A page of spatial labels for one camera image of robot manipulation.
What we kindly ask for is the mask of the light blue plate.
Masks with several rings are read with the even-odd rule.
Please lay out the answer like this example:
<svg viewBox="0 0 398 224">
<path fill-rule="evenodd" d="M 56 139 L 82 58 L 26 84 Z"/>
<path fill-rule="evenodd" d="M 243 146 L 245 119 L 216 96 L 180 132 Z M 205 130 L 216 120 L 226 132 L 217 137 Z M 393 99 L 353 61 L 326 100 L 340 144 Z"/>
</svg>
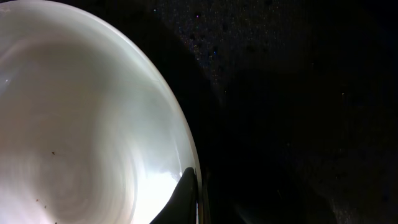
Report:
<svg viewBox="0 0 398 224">
<path fill-rule="evenodd" d="M 150 223 L 201 171 L 181 107 L 123 33 L 52 1 L 1 4 L 1 222 Z"/>
</svg>

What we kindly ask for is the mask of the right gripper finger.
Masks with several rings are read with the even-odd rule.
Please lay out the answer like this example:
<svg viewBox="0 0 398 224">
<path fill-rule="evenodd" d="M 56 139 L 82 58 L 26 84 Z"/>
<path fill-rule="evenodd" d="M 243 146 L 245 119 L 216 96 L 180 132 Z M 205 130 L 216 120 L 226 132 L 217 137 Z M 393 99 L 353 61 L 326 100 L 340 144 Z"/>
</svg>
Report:
<svg viewBox="0 0 398 224">
<path fill-rule="evenodd" d="M 192 167 L 184 170 L 175 190 L 150 224 L 196 224 L 198 184 Z"/>
</svg>

